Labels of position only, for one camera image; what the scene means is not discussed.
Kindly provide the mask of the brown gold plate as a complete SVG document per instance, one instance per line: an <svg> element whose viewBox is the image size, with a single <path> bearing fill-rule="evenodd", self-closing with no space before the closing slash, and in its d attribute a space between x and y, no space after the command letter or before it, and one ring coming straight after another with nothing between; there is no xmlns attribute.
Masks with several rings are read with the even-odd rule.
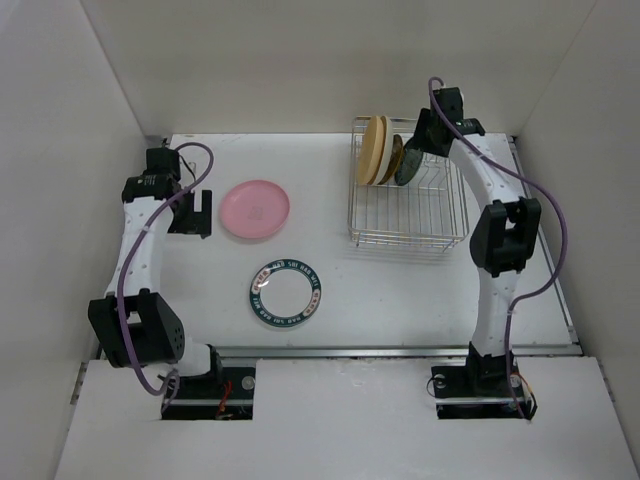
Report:
<svg viewBox="0 0 640 480"><path fill-rule="evenodd" d="M402 160L404 151L404 140L399 134L393 136L393 145L391 150L391 156L387 170L382 179L382 184L386 184L396 173Z"/></svg>

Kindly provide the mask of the dark green plate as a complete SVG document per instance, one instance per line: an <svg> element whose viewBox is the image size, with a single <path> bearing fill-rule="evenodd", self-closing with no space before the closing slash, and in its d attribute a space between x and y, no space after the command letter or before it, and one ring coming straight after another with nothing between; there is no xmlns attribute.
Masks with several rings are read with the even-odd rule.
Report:
<svg viewBox="0 0 640 480"><path fill-rule="evenodd" d="M400 164L394 174L394 181L398 186L407 185L416 175L422 165L424 153L408 142L403 150Z"/></svg>

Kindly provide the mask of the pink plastic plate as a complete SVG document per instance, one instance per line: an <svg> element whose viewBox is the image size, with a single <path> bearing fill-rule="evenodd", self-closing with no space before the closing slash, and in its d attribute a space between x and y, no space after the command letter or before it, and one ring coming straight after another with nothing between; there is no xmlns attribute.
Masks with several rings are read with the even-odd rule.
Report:
<svg viewBox="0 0 640 480"><path fill-rule="evenodd" d="M278 233L290 214L285 190L267 180L249 180L232 187L219 207L222 226L246 240L262 240Z"/></svg>

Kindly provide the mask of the blue rimmed grey plate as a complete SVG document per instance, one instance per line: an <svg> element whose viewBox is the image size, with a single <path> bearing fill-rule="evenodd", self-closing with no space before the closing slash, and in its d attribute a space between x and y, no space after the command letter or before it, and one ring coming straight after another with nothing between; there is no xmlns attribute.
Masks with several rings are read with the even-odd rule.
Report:
<svg viewBox="0 0 640 480"><path fill-rule="evenodd" d="M306 279L310 287L309 301L294 315L284 316L270 311L264 304L262 292L274 275L292 271ZM322 299L322 284L316 271L307 263L290 258L277 259L264 265L253 277L249 287L252 312L265 325L276 329L292 329L304 324L317 311Z"/></svg>

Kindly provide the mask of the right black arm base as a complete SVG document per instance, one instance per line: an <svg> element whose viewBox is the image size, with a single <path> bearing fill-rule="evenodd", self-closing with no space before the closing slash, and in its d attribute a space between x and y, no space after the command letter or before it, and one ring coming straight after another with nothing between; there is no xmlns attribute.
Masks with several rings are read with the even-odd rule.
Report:
<svg viewBox="0 0 640 480"><path fill-rule="evenodd" d="M439 420L532 420L538 402L529 384L517 370L511 373L510 383L508 387L506 376L499 375L482 390L472 384L465 366L436 364L426 389L435 399Z"/></svg>

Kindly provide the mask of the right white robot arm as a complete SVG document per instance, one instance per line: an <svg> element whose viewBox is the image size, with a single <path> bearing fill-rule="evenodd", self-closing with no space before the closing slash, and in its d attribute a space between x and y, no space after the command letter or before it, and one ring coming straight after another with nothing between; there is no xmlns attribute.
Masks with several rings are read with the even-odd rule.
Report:
<svg viewBox="0 0 640 480"><path fill-rule="evenodd" d="M512 185L513 172L493 155L486 133L463 113L457 87L431 88L411 140L423 153L449 159L463 174L480 208L469 250L478 269L478 318L463 368L465 386L477 396L502 396L514 359L510 327L515 290L536 245L541 205Z"/></svg>

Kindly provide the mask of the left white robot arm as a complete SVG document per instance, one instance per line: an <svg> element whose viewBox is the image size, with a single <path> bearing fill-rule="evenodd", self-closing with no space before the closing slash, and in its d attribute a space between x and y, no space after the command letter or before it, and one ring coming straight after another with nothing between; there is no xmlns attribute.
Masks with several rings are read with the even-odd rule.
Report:
<svg viewBox="0 0 640 480"><path fill-rule="evenodd" d="M147 149L144 171L127 179L119 257L104 295L90 301L88 318L110 365L132 369L149 393L160 395L169 385L152 386L144 367L164 364L168 380L189 378L198 394L209 397L223 387L220 357L213 346L189 337L160 293L168 235L205 239L212 233L213 194L195 190L207 175L181 183L181 155L189 146Z"/></svg>

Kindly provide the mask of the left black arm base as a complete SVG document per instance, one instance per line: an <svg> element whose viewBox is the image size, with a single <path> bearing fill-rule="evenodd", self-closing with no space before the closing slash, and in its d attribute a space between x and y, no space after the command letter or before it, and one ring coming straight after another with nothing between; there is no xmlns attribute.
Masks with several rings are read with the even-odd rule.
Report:
<svg viewBox="0 0 640 480"><path fill-rule="evenodd" d="M222 359L222 369L209 375L182 377L177 395L168 400L162 420L249 421L253 419L256 361Z"/></svg>

